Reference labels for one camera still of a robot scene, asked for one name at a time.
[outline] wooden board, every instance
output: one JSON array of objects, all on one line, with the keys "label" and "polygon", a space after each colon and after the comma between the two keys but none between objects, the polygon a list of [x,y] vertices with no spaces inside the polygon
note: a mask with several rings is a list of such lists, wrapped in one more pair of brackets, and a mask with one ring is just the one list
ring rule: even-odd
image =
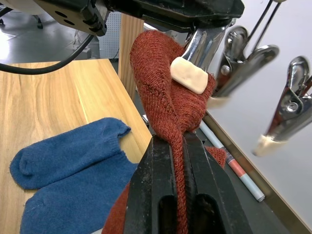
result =
[{"label": "wooden board", "polygon": [[151,134],[109,60],[73,61],[40,76],[0,73],[0,233],[19,233],[25,202],[34,194],[24,191],[11,177],[9,165],[15,154],[32,143],[103,117],[121,119],[132,128],[121,140],[121,148],[132,162],[139,162]]},{"label": "wooden board", "polygon": [[135,98],[136,83],[130,66],[130,51],[137,36],[143,32],[143,24],[143,20],[121,15],[118,76],[132,100]]}]

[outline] wooden table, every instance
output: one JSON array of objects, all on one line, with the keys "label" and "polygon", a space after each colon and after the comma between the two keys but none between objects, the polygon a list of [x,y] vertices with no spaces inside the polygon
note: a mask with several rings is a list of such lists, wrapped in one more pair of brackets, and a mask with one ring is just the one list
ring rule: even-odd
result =
[{"label": "wooden table", "polygon": [[[44,63],[15,64],[36,68]],[[12,179],[9,165],[22,148],[103,117],[121,119],[131,132],[121,148],[132,162],[142,158],[151,134],[107,59],[73,61],[40,76],[0,73],[0,233],[17,234],[24,191]]]}]

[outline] screw hole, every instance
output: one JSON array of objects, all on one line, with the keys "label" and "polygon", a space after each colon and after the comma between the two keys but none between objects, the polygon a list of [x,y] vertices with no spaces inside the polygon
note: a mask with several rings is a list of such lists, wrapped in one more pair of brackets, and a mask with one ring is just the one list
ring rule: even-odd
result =
[{"label": "screw hole", "polygon": [[64,21],[70,25],[75,25],[73,22],[70,22],[69,20],[64,19]]},{"label": "screw hole", "polygon": [[64,18],[67,18],[67,15],[65,15],[65,14],[62,13],[62,12],[55,11],[55,13],[57,13],[59,16],[62,16],[62,17],[64,17]]},{"label": "screw hole", "polygon": [[95,33],[98,31],[97,28],[89,28],[89,30],[92,31],[92,32],[95,32]]}]

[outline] wooden post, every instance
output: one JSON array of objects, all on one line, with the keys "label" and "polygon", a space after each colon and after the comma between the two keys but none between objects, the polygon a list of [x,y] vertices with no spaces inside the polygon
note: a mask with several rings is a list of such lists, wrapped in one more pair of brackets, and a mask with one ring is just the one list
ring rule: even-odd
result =
[{"label": "wooden post", "polygon": [[136,83],[130,66],[130,50],[139,33],[143,32],[143,24],[143,20],[121,15],[118,76],[132,101],[136,94]]}]

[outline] binder clip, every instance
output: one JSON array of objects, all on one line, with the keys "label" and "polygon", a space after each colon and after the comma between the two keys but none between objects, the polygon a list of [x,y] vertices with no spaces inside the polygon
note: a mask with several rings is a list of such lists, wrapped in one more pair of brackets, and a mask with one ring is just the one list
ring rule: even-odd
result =
[{"label": "binder clip", "polygon": [[225,48],[216,77],[217,86],[212,97],[208,100],[207,108],[222,107],[229,100],[230,94],[239,85],[278,55],[279,48],[276,45],[265,45],[259,48],[258,45],[281,5],[280,1],[277,1],[278,3],[257,39],[252,53],[247,58],[244,56],[246,45],[259,27],[272,2],[273,0],[269,1],[266,9],[249,36],[247,30],[242,26],[237,26],[231,29],[227,34],[225,38]]},{"label": "binder clip", "polygon": [[298,56],[288,67],[287,83],[267,132],[259,139],[256,156],[264,156],[287,143],[288,139],[312,122],[312,86],[307,60]]}]

